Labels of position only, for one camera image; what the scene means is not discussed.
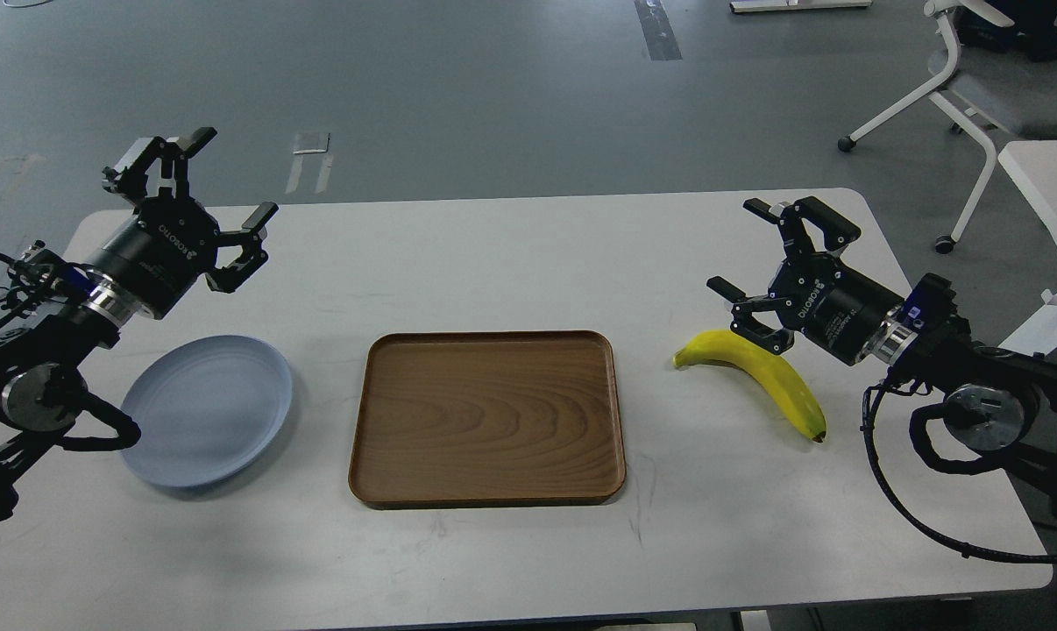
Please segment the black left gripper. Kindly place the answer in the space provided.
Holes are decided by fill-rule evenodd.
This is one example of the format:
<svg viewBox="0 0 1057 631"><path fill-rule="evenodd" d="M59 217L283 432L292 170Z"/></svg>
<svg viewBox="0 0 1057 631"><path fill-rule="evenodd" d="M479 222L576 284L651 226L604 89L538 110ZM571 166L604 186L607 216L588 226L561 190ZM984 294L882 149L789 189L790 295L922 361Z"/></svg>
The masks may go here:
<svg viewBox="0 0 1057 631"><path fill-rule="evenodd" d="M187 136L140 138L103 169L103 190L123 197L135 214L85 265L131 293L149 318L163 319L204 273L209 290L233 293L268 261L266 224L279 204L261 203L239 230L220 231L189 191L189 160L216 135L216 128L200 127ZM214 267L216 249L227 247L239 247L239 255Z"/></svg>

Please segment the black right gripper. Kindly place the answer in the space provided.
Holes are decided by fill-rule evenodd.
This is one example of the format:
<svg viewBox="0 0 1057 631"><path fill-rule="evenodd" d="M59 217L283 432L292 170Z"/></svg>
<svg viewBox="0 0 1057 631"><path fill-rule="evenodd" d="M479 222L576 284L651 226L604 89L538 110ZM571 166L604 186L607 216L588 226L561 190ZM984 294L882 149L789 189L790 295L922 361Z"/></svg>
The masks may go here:
<svg viewBox="0 0 1057 631"><path fill-rule="evenodd" d="M837 259L861 238L861 228L817 196L778 204L749 197L742 207L777 227L785 262L769 283L773 298L748 296L721 276L707 280L707 287L730 303L730 330L774 355L793 346L794 330L845 365L863 361L869 341L904 298ZM756 318L769 312L783 327Z"/></svg>

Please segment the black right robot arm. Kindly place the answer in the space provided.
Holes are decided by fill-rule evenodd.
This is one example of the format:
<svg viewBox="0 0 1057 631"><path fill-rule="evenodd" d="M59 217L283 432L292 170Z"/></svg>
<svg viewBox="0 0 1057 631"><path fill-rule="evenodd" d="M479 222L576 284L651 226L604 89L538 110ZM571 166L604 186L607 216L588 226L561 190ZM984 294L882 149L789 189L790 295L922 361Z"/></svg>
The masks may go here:
<svg viewBox="0 0 1057 631"><path fill-rule="evenodd" d="M860 228L817 197L742 205L777 227L784 260L764 295L709 280L733 305L733 331L773 354L800 334L846 365L880 359L886 385L942 392L911 415L926 466L1009 472L1045 493L1057 519L1057 364L975 340L945 277L927 274L901 296L846 265L841 253Z"/></svg>

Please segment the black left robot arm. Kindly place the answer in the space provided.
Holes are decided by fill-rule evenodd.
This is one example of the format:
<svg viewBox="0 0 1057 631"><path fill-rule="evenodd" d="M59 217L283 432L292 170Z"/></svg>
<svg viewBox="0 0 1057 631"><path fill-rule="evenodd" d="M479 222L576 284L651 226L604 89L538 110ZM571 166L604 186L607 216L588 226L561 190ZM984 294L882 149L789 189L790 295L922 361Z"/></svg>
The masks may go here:
<svg viewBox="0 0 1057 631"><path fill-rule="evenodd" d="M240 228L224 231L189 192L188 164L216 136L140 138L103 172L105 191L132 205L128 223L87 262L68 262L41 243L20 257L0 254L0 522L19 501L17 480L52 448L119 451L140 426L90 391L80 364L119 340L133 316L164 318L197 280L231 293L268 259L264 202Z"/></svg>

